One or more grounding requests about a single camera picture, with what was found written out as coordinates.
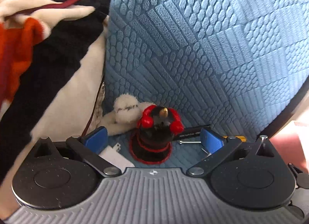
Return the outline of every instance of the white charger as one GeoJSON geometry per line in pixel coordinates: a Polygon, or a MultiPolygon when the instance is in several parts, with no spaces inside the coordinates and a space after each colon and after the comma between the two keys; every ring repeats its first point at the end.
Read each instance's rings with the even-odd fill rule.
{"type": "Polygon", "coordinates": [[[123,173],[127,167],[135,167],[132,162],[123,157],[120,153],[118,153],[121,149],[121,145],[117,143],[113,147],[108,145],[99,156],[112,165],[118,167],[123,173]]]}

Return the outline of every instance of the white plush toy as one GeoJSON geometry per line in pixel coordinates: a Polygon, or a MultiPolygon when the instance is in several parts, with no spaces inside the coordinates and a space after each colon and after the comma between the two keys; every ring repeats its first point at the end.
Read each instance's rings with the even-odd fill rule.
{"type": "Polygon", "coordinates": [[[123,94],[114,103],[114,110],[104,115],[99,126],[105,126],[109,136],[123,134],[136,128],[137,121],[150,102],[139,102],[136,97],[123,94]]]}

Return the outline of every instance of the pink fabric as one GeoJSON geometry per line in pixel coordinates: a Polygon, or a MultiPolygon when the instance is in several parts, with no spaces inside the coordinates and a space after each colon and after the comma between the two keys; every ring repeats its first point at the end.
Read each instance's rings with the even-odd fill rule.
{"type": "Polygon", "coordinates": [[[285,163],[293,163],[308,172],[309,162],[309,125],[291,121],[270,139],[285,163]]]}

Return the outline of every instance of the black device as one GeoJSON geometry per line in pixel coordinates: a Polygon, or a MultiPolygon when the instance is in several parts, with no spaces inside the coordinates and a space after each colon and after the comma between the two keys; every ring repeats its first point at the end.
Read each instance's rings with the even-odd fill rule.
{"type": "Polygon", "coordinates": [[[309,175],[271,142],[228,137],[187,170],[124,174],[79,142],[40,139],[13,179],[22,206],[5,223],[303,223],[309,175]]]}
{"type": "Polygon", "coordinates": [[[203,128],[211,129],[211,125],[208,124],[208,125],[201,125],[201,126],[185,128],[181,134],[178,134],[174,137],[174,140],[182,140],[182,139],[187,139],[187,138],[199,137],[200,131],[203,128]]]}

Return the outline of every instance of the red and black figurine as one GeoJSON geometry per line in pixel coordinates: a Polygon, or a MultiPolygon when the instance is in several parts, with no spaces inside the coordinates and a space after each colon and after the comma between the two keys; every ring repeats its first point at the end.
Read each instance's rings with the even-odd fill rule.
{"type": "Polygon", "coordinates": [[[134,159],[144,164],[163,163],[171,155],[171,141],[182,131],[183,124],[175,109],[149,106],[143,111],[130,139],[130,152],[134,159]]]}

